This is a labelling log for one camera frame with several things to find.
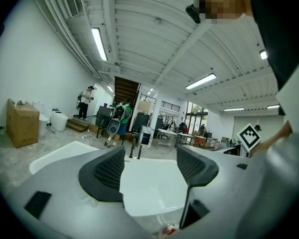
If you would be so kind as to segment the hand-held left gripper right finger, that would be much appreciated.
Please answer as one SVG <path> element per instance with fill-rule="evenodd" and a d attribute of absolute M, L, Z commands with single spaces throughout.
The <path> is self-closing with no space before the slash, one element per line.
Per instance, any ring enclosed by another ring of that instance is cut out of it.
<path fill-rule="evenodd" d="M 244 175 L 250 160 L 189 145 L 178 146 L 176 157 L 178 169 L 187 183 L 180 229 L 220 206 Z"/>

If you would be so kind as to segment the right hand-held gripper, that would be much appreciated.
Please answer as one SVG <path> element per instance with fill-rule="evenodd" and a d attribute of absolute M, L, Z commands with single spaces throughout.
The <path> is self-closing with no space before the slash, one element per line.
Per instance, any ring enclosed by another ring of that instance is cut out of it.
<path fill-rule="evenodd" d="M 236 134 L 237 139 L 233 138 L 229 141 L 229 147 L 224 154 L 249 157 L 250 151 L 261 142 L 260 131 L 261 127 L 258 124 L 255 126 L 247 124 Z"/>

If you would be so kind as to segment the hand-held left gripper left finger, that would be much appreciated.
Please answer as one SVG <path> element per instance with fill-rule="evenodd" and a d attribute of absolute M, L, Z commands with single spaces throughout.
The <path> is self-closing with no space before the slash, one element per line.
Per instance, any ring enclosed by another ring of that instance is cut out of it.
<path fill-rule="evenodd" d="M 10 194 L 9 204 L 40 239 L 149 239 L 120 193 L 123 146 L 54 161 Z"/>

